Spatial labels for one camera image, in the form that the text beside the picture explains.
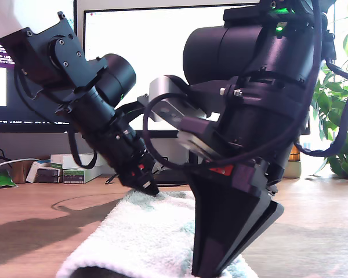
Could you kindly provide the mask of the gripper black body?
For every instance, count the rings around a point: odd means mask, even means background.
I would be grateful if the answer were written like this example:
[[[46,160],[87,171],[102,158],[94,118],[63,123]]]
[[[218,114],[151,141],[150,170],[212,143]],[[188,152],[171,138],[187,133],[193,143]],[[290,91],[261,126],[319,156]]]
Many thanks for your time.
[[[250,153],[272,142],[290,127],[290,118],[283,118],[265,109],[241,109],[226,111],[213,122],[194,116],[184,117],[184,132],[188,135],[188,148],[204,159],[215,162]],[[258,152],[248,162],[267,163],[264,168],[266,189],[272,195],[278,192],[292,141]]]
[[[72,102],[74,126],[115,170],[122,185],[127,172],[139,173],[140,164],[153,170],[155,164],[140,135],[129,125],[143,111],[144,105],[138,101],[117,109],[101,97],[79,98]]]

